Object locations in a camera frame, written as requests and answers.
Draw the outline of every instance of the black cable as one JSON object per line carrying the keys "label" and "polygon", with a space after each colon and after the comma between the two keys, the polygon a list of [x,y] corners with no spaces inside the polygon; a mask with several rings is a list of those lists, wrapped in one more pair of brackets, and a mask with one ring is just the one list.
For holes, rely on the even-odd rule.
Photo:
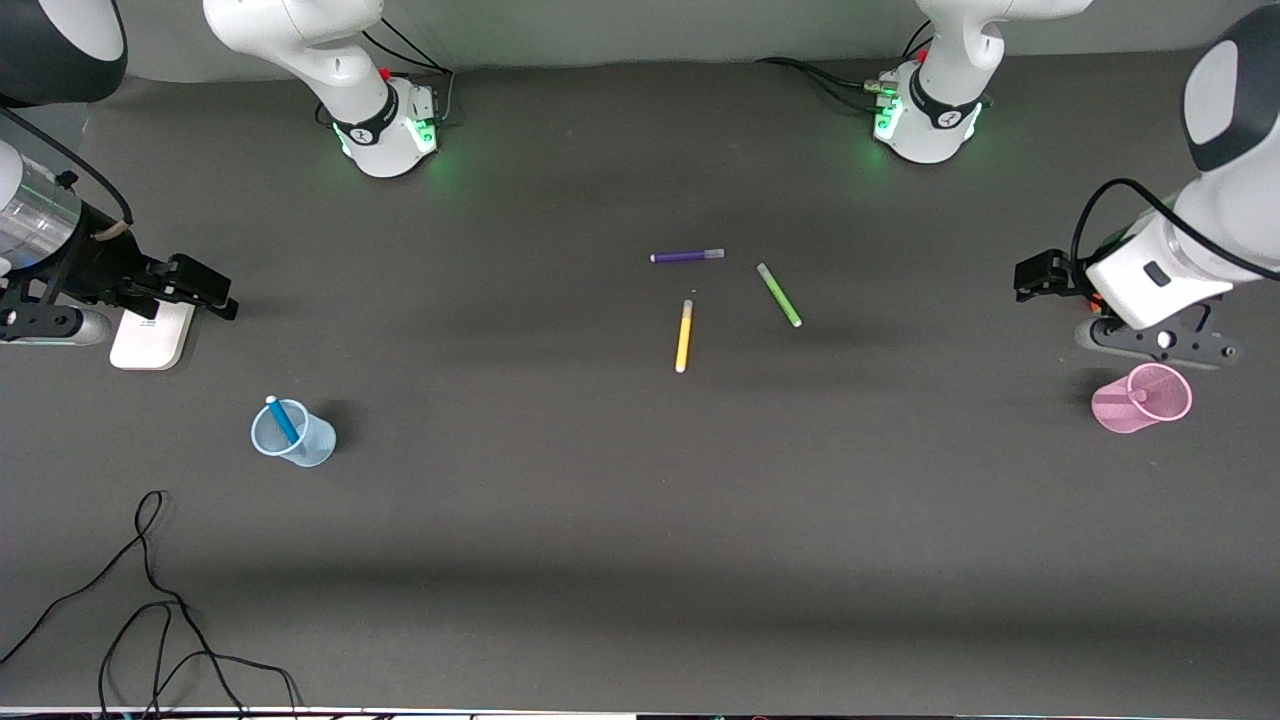
{"label": "black cable", "polygon": [[783,65],[783,67],[787,67],[787,68],[795,68],[795,69],[797,69],[797,70],[800,70],[803,73],[806,73],[806,74],[810,74],[810,76],[817,76],[817,77],[819,77],[819,78],[822,78],[822,79],[824,79],[824,81],[827,81],[829,83],[838,85],[841,87],[851,87],[851,88],[855,88],[855,90],[861,90],[863,88],[863,83],[860,83],[860,82],[851,81],[851,79],[845,79],[845,78],[842,78],[840,76],[828,73],[827,70],[819,68],[818,65],[814,65],[814,64],[810,64],[810,63],[805,63],[804,60],[796,60],[795,58],[781,58],[781,56],[774,55],[774,56],[771,56],[771,58],[760,58],[759,60],[756,60],[756,63],[764,63],[764,64],[769,64],[769,65]]}
{"label": "black cable", "polygon": [[928,44],[931,44],[931,42],[933,42],[933,38],[932,37],[927,37],[927,38],[922,40],[919,45],[916,45],[915,47],[911,47],[910,50],[908,50],[906,55],[902,55],[902,56],[904,58],[910,58],[911,55],[915,55],[916,53],[919,53],[920,50],[923,50],[924,46],[928,45]]}
{"label": "black cable", "polygon": [[[188,653],[182,660],[179,660],[178,664],[173,666],[173,670],[169,671],[169,675],[165,676],[164,682],[160,683],[160,693],[163,693],[165,688],[169,687],[169,683],[178,674],[178,670],[182,670],[183,665],[197,657],[209,657],[209,653],[202,650],[197,650],[195,652]],[[303,705],[302,689],[298,688],[298,682],[293,679],[293,675],[291,675],[288,670],[283,667],[276,667],[275,665],[268,665],[265,662],[255,662],[252,660],[244,660],[243,657],[236,657],[234,655],[216,655],[216,657],[218,660],[224,660],[227,662],[236,662],[238,665],[246,665],[248,667],[253,667],[257,670],[266,670],[279,675],[284,680],[285,692],[289,693],[289,708],[293,711],[293,716],[297,717],[298,706]]]}
{"label": "black cable", "polygon": [[915,38],[920,37],[920,33],[924,32],[924,29],[928,28],[931,24],[933,24],[933,20],[924,20],[920,24],[920,27],[915,28],[915,32],[911,33],[911,40],[906,41],[906,45],[905,45],[905,47],[902,50],[902,56],[904,58],[909,58],[911,55],[911,44],[915,42]]}
{"label": "black cable", "polygon": [[[150,497],[150,496],[151,496],[151,493],[147,493],[146,496],[143,496],[143,501],[147,497]],[[40,618],[36,619],[36,624],[32,625],[29,630],[27,630],[27,634],[23,635],[20,641],[18,641],[17,643],[14,643],[14,646],[9,648],[9,652],[6,652],[3,659],[0,659],[0,666],[3,666],[5,662],[9,662],[9,659],[12,659],[14,656],[14,653],[17,653],[19,650],[22,650],[22,646],[27,644],[27,641],[29,641],[31,637],[35,635],[37,630],[40,630],[41,625],[45,624],[45,620],[49,618],[49,614],[52,612],[55,607],[58,607],[63,602],[65,602],[65,601],[68,601],[68,600],[70,600],[70,598],[73,598],[76,596],[83,593],[84,591],[92,588],[99,582],[101,582],[101,579],[105,578],[106,574],[110,573],[113,568],[115,568],[115,564],[120,561],[120,557],[124,557],[125,552],[128,552],[129,550],[132,550],[133,546],[136,546],[140,542],[142,542],[142,534],[151,529],[151,523],[155,523],[155,515],[151,516],[151,519],[147,521],[146,527],[142,528],[138,532],[138,534],[133,537],[133,539],[131,539],[129,542],[124,543],[124,547],[122,547],[119,551],[116,551],[115,556],[111,557],[111,561],[106,564],[106,568],[102,568],[102,570],[97,575],[93,575],[92,580],[84,583],[84,585],[81,587],[78,591],[69,592],[69,593],[64,594],[63,597],[59,597],[58,600],[50,602],[49,607],[46,607],[45,611],[40,614]]]}
{"label": "black cable", "polygon": [[1075,222],[1075,232],[1071,233],[1071,246],[1068,252],[1068,266],[1071,268],[1071,281],[1075,283],[1075,287],[1078,290],[1083,290],[1085,287],[1084,269],[1080,266],[1080,260],[1079,260],[1080,237],[1084,234],[1084,225],[1085,223],[1088,223],[1089,215],[1093,213],[1093,206],[1098,204],[1098,200],[1103,195],[1106,195],[1108,190],[1121,184],[1140,195],[1142,199],[1146,200],[1147,204],[1151,205],[1153,210],[1164,215],[1165,219],[1172,223],[1175,228],[1183,231],[1183,233],[1185,233],[1188,237],[1198,242],[1202,247],[1204,247],[1204,250],[1208,250],[1213,255],[1217,255],[1219,258],[1226,260],[1228,263],[1235,265],[1236,268],[1248,270],[1268,281],[1280,281],[1280,273],[1263,268],[1262,265],[1251,263],[1244,258],[1240,258],[1239,255],[1235,255],[1229,250],[1221,247],[1212,240],[1204,237],[1203,233],[1193,228],[1187,220],[1184,220],[1180,215],[1178,215],[1178,213],[1175,213],[1171,208],[1165,205],[1165,202],[1160,197],[1157,197],[1155,192],[1147,190],[1147,187],[1139,183],[1138,181],[1130,178],[1114,178],[1102,183],[1102,186],[1100,186],[1096,191],[1093,191],[1093,195],[1089,197],[1089,201],[1084,204],[1084,209],[1080,211],[1080,218]]}
{"label": "black cable", "polygon": [[[152,507],[150,515],[145,516],[145,511],[146,511],[148,503],[152,500],[155,501],[154,507]],[[31,626],[31,629],[27,630],[27,633],[22,637],[22,639],[19,639],[9,650],[9,652],[5,653],[4,659],[0,659],[0,665],[8,662],[23,646],[27,644],[27,642],[40,630],[40,628],[44,625],[45,620],[50,616],[50,614],[60,603],[63,603],[63,602],[65,602],[65,601],[68,601],[68,600],[70,600],[70,598],[73,598],[73,597],[83,593],[83,592],[88,591],[90,588],[92,588],[93,585],[96,585],[102,578],[105,578],[108,575],[108,573],[110,573],[115,568],[115,565],[120,561],[120,559],[129,550],[132,550],[133,546],[141,544],[142,546],[142,569],[143,569],[143,571],[146,574],[147,583],[150,583],[151,587],[154,589],[156,589],[157,592],[161,592],[161,593],[169,596],[170,600],[160,600],[160,601],[148,602],[148,603],[142,605],[137,610],[134,610],[133,614],[129,616],[129,619],[124,623],[124,625],[116,633],[115,638],[111,641],[111,644],[108,648],[106,653],[102,656],[102,662],[99,666],[99,675],[97,675],[99,705],[100,705],[100,710],[102,711],[102,717],[106,717],[106,689],[105,689],[105,682],[106,682],[108,669],[110,667],[111,660],[115,656],[115,651],[119,647],[120,642],[124,639],[124,635],[125,635],[125,633],[128,633],[129,628],[132,628],[133,624],[137,623],[138,619],[141,619],[142,615],[145,615],[147,611],[157,609],[157,607],[163,609],[165,611],[165,623],[164,623],[164,628],[160,632],[160,643],[159,643],[159,648],[156,651],[156,667],[155,667],[155,673],[154,673],[152,680],[151,680],[151,689],[152,689],[151,702],[147,705],[146,710],[143,711],[142,720],[146,720],[147,712],[150,712],[151,707],[156,708],[156,716],[159,717],[159,715],[160,715],[160,694],[169,685],[169,682],[173,679],[174,674],[178,671],[179,667],[182,667],[192,657],[201,657],[201,656],[202,657],[209,657],[210,664],[214,666],[214,673],[218,675],[218,683],[219,683],[219,685],[221,687],[221,689],[227,694],[227,697],[236,705],[236,707],[241,712],[244,712],[246,706],[244,706],[243,702],[241,702],[239,697],[236,696],[234,691],[232,691],[230,685],[227,682],[227,676],[223,673],[221,664],[219,661],[236,662],[238,665],[246,665],[248,667],[255,667],[257,670],[266,670],[266,671],[276,673],[278,675],[280,675],[280,678],[284,679],[285,688],[287,688],[287,691],[289,693],[291,708],[293,710],[294,716],[297,716],[297,706],[298,706],[298,703],[302,700],[302,692],[298,688],[297,680],[293,679],[293,676],[288,673],[288,670],[284,670],[283,667],[276,667],[275,665],[268,665],[265,662],[256,662],[256,661],[252,661],[252,660],[246,660],[243,657],[236,657],[233,655],[221,655],[221,653],[214,652],[212,648],[209,646],[209,641],[205,638],[204,632],[200,629],[200,625],[197,625],[196,620],[192,618],[192,615],[191,615],[191,605],[187,603],[187,600],[182,594],[179,594],[178,592],[172,591],[172,589],[164,587],[163,584],[160,584],[160,580],[156,579],[155,570],[154,570],[154,568],[151,565],[151,548],[150,548],[150,544],[147,542],[147,532],[151,529],[151,527],[155,524],[156,519],[160,516],[160,509],[161,509],[163,505],[164,505],[164,493],[163,492],[160,492],[160,491],[151,491],[151,492],[143,495],[142,500],[138,502],[138,506],[137,506],[137,509],[133,512],[133,529],[136,532],[133,539],[131,539],[128,543],[125,543],[124,547],[122,547],[115,553],[115,556],[111,557],[110,562],[108,562],[106,566],[102,568],[102,570],[100,570],[99,574],[93,577],[93,579],[91,579],[88,583],[86,583],[79,589],[77,589],[74,592],[70,592],[68,594],[64,594],[63,597],[59,597],[58,600],[55,600],[54,602],[51,602],[49,605],[49,607],[46,607],[45,611],[40,615],[40,618],[36,620],[36,623]],[[201,650],[198,650],[198,651],[188,655],[184,659],[182,659],[178,662],[178,665],[174,666],[174,669],[169,673],[168,678],[165,678],[164,682],[160,682],[161,666],[164,664],[165,643],[166,643],[166,641],[169,638],[169,629],[170,629],[170,625],[173,623],[173,607],[177,607],[178,611],[182,614],[182,618],[187,623],[187,626],[191,628],[192,633],[198,639]]]}
{"label": "black cable", "polygon": [[244,703],[242,703],[239,698],[236,697],[236,693],[232,692],[230,685],[227,684],[227,676],[223,674],[223,666],[218,664],[218,657],[214,653],[214,648],[209,647],[209,641],[205,639],[205,633],[201,632],[200,625],[197,625],[196,620],[191,616],[191,606],[187,605],[187,600],[180,594],[178,594],[177,592],[161,585],[160,580],[156,580],[155,570],[151,569],[151,548],[147,544],[146,533],[142,532],[142,521],[141,521],[142,509],[146,507],[147,500],[151,497],[155,497],[156,507],[151,512],[151,519],[147,520],[146,523],[146,527],[150,528],[151,523],[154,523],[156,516],[160,515],[160,506],[164,505],[164,495],[160,491],[151,491],[146,493],[138,502],[137,510],[133,511],[133,528],[138,530],[138,537],[140,537],[138,542],[142,544],[142,570],[146,574],[147,582],[151,583],[152,588],[178,601],[178,610],[182,611],[182,618],[187,621],[187,626],[191,628],[191,632],[195,633],[196,639],[200,641],[201,650],[209,651],[210,655],[209,661],[214,666],[214,674],[218,675],[218,683],[223,687],[223,691],[227,693],[227,697],[236,703],[236,707],[243,707]]}
{"label": "black cable", "polygon": [[419,55],[421,55],[428,63],[431,63],[431,65],[435,69],[440,70],[444,74],[449,74],[449,76],[453,74],[453,70],[451,70],[449,68],[445,68],[444,65],[436,63],[435,60],[431,59],[430,55],[428,55],[426,53],[424,53],[421,47],[419,47],[417,45],[413,45],[413,41],[410,40],[410,38],[407,38],[407,37],[404,37],[403,32],[396,29],[396,26],[393,26],[390,23],[390,20],[388,20],[387,18],[383,18],[383,24],[387,26],[388,29],[390,29],[392,32],[394,32],[396,37],[399,37],[401,40],[403,40],[404,45],[408,45],[410,47],[413,49],[415,53],[417,53]]}
{"label": "black cable", "polygon": [[823,81],[832,82],[832,83],[835,83],[835,85],[837,85],[840,87],[844,87],[846,90],[855,90],[855,88],[856,90],[861,90],[863,83],[860,83],[860,82],[854,82],[854,81],[849,81],[849,79],[845,79],[845,78],[838,77],[838,76],[833,76],[833,74],[828,73],[827,70],[824,70],[822,68],[818,68],[815,65],[810,65],[809,63],[804,63],[801,60],[795,60],[795,59],[791,59],[791,58],[762,58],[762,59],[756,60],[756,63],[764,63],[764,64],[769,64],[769,65],[783,65],[783,67],[787,67],[787,68],[795,68],[795,69],[803,72],[805,74],[805,77],[808,77],[810,81],[813,81],[813,83],[815,86],[818,86],[818,90],[826,92],[828,96],[831,96],[833,100],[836,100],[836,102],[840,102],[841,105],[844,105],[846,108],[851,108],[851,109],[858,110],[860,113],[869,113],[869,114],[874,115],[876,113],[879,111],[879,108],[876,108],[873,105],[859,105],[858,102],[854,102],[854,101],[849,100],[847,97],[845,97],[845,96],[840,95],[838,92],[836,92],[836,90],[833,87],[828,86]]}
{"label": "black cable", "polygon": [[81,158],[76,152],[72,152],[70,147],[67,147],[61,142],[58,142],[56,140],[52,138],[52,136],[50,136],[45,131],[37,128],[36,126],[31,124],[29,122],[27,122],[26,118],[23,118],[18,113],[14,113],[9,108],[5,108],[4,105],[0,105],[0,113],[4,113],[4,115],[6,118],[9,118],[10,120],[13,120],[14,123],[17,123],[18,127],[20,127],[22,129],[24,129],[24,131],[29,132],[31,135],[38,137],[46,145],[49,145],[54,150],[61,152],[64,158],[67,158],[72,163],[76,163],[81,169],[83,169],[86,173],[88,173],[90,177],[92,177],[95,181],[97,181],[97,183],[101,184],[102,188],[106,190],[108,193],[110,193],[111,199],[115,200],[115,204],[120,206],[120,219],[124,220],[124,224],[127,224],[127,225],[132,225],[133,224],[133,209],[129,208],[129,202],[127,200],[124,200],[124,196],[120,195],[119,190],[115,190],[115,186],[111,184],[111,181],[106,179],[106,177],[102,176],[102,173],[97,172],[97,168],[95,168],[93,165],[90,165],[88,163],[86,163],[83,158]]}
{"label": "black cable", "polygon": [[[138,621],[138,618],[142,618],[142,615],[146,614],[147,610],[152,610],[155,607],[163,607],[164,611],[165,611],[165,633],[164,634],[168,635],[169,620],[173,619],[173,610],[169,609],[170,605],[177,605],[177,603],[174,601],[172,601],[172,600],[160,600],[160,601],[156,601],[156,602],[148,602],[148,603],[138,607],[137,610],[134,610],[133,615],[129,615],[129,619],[124,621],[124,625],[120,628],[120,632],[118,632],[115,634],[115,639],[111,641],[110,647],[106,648],[106,655],[102,656],[102,662],[97,666],[97,705],[99,705],[99,708],[102,711],[102,717],[108,716],[106,715],[106,687],[105,687],[106,685],[106,669],[111,664],[111,657],[115,656],[115,648],[119,647],[120,646],[120,641],[124,639],[124,633],[129,632],[129,628],[132,628],[133,624]],[[164,650],[164,642],[161,642],[160,650],[161,651]],[[160,669],[160,666],[157,664],[156,665],[156,670],[157,670],[156,671],[156,676],[160,675],[159,669]],[[239,705],[238,701],[237,701],[236,705],[237,705],[237,707],[239,710],[243,710],[243,707]]]}
{"label": "black cable", "polygon": [[440,67],[428,65],[426,63],[422,63],[421,60],[415,60],[412,58],[406,58],[404,55],[401,55],[399,53],[397,53],[397,51],[392,50],[390,47],[383,45],[381,42],[378,42],[376,40],[374,40],[374,36],[369,35],[369,31],[362,31],[360,35],[364,35],[365,40],[367,40],[369,42],[372,42],[374,47],[378,47],[379,50],[381,50],[383,53],[387,53],[388,55],[390,55],[393,58],[399,58],[401,60],[404,60],[406,63],[410,63],[412,65],[417,65],[420,68],[426,68],[429,70],[436,70],[436,72],[440,72],[440,73],[444,72],[444,69],[440,68]]}

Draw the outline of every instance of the green marker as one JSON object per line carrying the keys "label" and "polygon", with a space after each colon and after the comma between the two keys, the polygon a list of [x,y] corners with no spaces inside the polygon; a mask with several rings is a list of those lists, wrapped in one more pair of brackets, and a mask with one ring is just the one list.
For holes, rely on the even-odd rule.
{"label": "green marker", "polygon": [[782,288],[778,286],[778,281],[773,279],[773,273],[769,272],[769,269],[764,265],[764,263],[756,265],[755,270],[760,273],[762,278],[764,278],[764,284],[769,286],[769,292],[772,292],[773,299],[778,301],[778,307],[782,307],[782,311],[786,313],[787,319],[791,320],[791,325],[799,328],[800,314],[796,313],[796,309],[791,306],[791,301],[787,300],[787,295],[782,292]]}

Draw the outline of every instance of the table surface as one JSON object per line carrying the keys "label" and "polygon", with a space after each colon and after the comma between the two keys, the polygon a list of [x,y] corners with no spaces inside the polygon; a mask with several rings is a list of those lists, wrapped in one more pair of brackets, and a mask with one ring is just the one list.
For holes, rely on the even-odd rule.
{"label": "table surface", "polygon": [[[161,580],[311,705],[1274,716],[1280,293],[1229,297],[1248,356],[1189,372],[1190,415],[1115,436],[1088,398],[1135,361],[1073,345],[1079,302],[1010,288],[1102,181],[1194,177],[1193,61],[1010,59],[941,167],[783,68],[475,72],[392,181],[302,83],[129,82],[84,156],[146,250],[224,272],[242,311],[164,374],[0,350],[0,644],[164,488]],[[1139,210],[1105,201],[1088,242]],[[728,258],[648,261],[700,247]],[[328,462],[253,451],[269,393],[335,425]],[[95,703],[155,598],[138,564],[55,615],[0,702]],[[159,625],[119,651],[123,702]],[[207,667],[179,685],[225,705]]]}

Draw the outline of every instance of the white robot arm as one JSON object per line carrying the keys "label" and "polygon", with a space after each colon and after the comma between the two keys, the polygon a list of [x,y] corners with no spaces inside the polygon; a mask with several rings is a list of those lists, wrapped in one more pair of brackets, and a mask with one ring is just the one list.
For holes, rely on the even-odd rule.
{"label": "white robot arm", "polygon": [[[1093,297],[1106,315],[1076,333],[1085,347],[1212,368],[1233,363],[1239,346],[1212,332],[1211,300],[1280,279],[1280,5],[1245,15],[1196,64],[1183,127],[1202,174],[1171,206],[1134,181],[1110,181],[1085,205],[1071,251],[1020,263],[1014,287],[1019,301]],[[1153,209],[1079,258],[1088,211],[1121,184]],[[1189,307],[1190,325],[1178,316]]]}
{"label": "white robot arm", "polygon": [[361,46],[338,45],[381,14],[383,0],[205,0],[224,45],[307,83],[333,115],[343,152],[366,174],[389,178],[435,151],[436,127],[430,88],[384,78]]}
{"label": "white robot arm", "polygon": [[1280,6],[1245,17],[1201,58],[1183,127],[1203,174],[1178,193],[1174,213],[1234,258],[1157,213],[1134,223],[1085,275],[1135,329],[1280,270]]}
{"label": "white robot arm", "polygon": [[[96,169],[12,108],[92,102],[119,87],[128,53],[111,0],[0,3],[0,115],[93,176],[120,206],[116,219],[72,192],[76,176],[54,176],[0,142],[0,343],[92,345],[111,323],[86,305],[124,307],[155,319],[161,305],[206,307],[233,319],[230,281],[186,255],[145,255],[133,213]],[[59,304],[63,296],[76,305]]]}
{"label": "white robot arm", "polygon": [[1046,20],[1084,12],[1093,0],[916,0],[933,22],[920,63],[908,59],[881,74],[901,90],[874,137],[913,163],[941,163],[973,135],[979,97],[1005,58],[997,22]]}

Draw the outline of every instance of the yellow marker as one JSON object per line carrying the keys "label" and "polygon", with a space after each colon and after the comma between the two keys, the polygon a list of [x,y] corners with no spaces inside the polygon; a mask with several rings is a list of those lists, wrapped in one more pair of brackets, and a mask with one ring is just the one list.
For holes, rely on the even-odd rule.
{"label": "yellow marker", "polygon": [[680,345],[676,346],[676,372],[684,373],[689,364],[689,333],[694,329],[694,301],[685,301],[685,310],[680,314]]}

